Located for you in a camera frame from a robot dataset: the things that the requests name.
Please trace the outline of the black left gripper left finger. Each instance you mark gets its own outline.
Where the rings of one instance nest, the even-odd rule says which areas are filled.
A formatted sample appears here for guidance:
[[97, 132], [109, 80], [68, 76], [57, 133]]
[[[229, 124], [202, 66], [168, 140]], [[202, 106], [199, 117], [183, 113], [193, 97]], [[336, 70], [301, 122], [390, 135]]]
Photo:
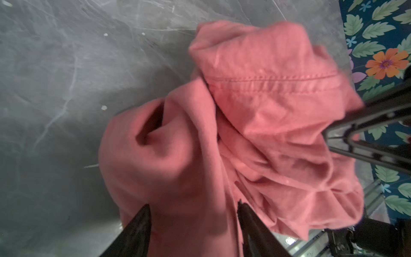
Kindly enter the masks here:
[[145, 204], [100, 257], [146, 257], [151, 228], [150, 206]]

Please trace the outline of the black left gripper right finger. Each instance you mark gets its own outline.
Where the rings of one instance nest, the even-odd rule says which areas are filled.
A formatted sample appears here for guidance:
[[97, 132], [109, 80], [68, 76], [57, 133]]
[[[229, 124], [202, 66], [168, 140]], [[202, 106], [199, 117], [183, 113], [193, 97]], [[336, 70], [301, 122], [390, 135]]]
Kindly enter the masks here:
[[244, 257], [291, 257], [247, 203], [238, 202], [237, 216]]

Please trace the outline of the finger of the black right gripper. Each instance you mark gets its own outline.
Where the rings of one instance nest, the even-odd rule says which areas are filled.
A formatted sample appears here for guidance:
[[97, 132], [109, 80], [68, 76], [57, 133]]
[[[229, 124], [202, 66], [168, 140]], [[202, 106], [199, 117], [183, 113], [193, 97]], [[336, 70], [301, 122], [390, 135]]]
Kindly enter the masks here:
[[410, 144], [397, 147], [378, 145], [358, 139], [359, 132], [352, 128], [327, 129], [323, 137], [332, 152], [411, 174]]
[[324, 138], [358, 138], [368, 129], [401, 121], [411, 125], [411, 68], [406, 68], [401, 83], [369, 99], [365, 107], [349, 112], [323, 132]]

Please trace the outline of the pink cloth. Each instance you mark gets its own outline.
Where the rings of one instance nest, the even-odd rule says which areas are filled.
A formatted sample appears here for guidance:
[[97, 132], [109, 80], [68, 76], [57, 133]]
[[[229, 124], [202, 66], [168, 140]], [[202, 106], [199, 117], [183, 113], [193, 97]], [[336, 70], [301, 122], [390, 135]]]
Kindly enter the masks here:
[[289, 21], [200, 24], [190, 82], [115, 116], [98, 163], [128, 225], [152, 212], [150, 257], [240, 257], [239, 201], [272, 232], [307, 239], [363, 216], [354, 159], [323, 131], [363, 101]]

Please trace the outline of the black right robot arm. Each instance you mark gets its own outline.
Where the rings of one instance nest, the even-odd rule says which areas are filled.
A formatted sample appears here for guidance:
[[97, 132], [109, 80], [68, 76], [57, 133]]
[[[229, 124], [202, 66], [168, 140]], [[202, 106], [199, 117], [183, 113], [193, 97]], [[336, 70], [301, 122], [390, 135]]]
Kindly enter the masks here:
[[[334, 122], [323, 135], [332, 152], [409, 175], [409, 142], [390, 147], [356, 139], [361, 132], [395, 122], [411, 124], [410, 68], [405, 70], [401, 84], [368, 100], [364, 109]], [[391, 225], [364, 217], [353, 230], [347, 231], [346, 241], [382, 257], [408, 257], [411, 254], [411, 222], [400, 220]]]

